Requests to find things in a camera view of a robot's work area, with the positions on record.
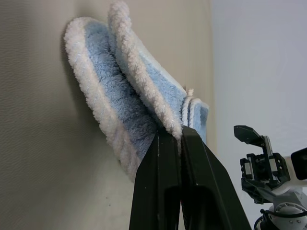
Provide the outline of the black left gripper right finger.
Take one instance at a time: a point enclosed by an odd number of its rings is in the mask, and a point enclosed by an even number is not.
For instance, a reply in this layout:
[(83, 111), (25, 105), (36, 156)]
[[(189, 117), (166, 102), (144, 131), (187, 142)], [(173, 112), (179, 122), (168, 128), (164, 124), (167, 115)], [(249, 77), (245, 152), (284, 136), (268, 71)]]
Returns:
[(181, 138), (185, 230), (251, 230), (229, 174), (196, 130)]

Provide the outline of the blue towel with white trim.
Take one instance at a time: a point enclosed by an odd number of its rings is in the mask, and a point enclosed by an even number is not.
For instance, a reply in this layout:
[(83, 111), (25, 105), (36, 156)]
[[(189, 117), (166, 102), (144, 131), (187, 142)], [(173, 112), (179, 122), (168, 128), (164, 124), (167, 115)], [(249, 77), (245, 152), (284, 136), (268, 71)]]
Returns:
[(206, 140), (208, 105), (150, 54), (125, 2), (110, 5), (106, 23), (73, 19), (64, 42), (86, 102), (130, 180), (159, 128), (180, 140), (183, 126), (191, 127)]

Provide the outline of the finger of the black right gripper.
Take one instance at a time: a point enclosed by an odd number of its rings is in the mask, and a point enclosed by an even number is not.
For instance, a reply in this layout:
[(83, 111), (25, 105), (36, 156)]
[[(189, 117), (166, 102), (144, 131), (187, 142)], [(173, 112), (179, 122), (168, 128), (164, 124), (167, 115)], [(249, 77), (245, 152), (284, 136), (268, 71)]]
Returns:
[(273, 157), (271, 142), (268, 136), (257, 133), (253, 128), (245, 125), (234, 126), (234, 135), (241, 142), (262, 148), (266, 158)]
[(246, 192), (255, 204), (273, 203), (277, 195), (274, 189), (281, 186), (281, 180), (252, 180), (241, 179), (242, 190)]

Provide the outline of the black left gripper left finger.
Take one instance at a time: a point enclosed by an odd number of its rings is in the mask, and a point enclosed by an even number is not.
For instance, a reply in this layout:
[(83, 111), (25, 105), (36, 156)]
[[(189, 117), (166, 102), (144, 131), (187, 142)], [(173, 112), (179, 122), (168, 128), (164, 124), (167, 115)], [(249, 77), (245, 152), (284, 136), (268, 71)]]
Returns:
[(180, 189), (177, 140), (159, 130), (137, 169), (129, 230), (178, 230)]

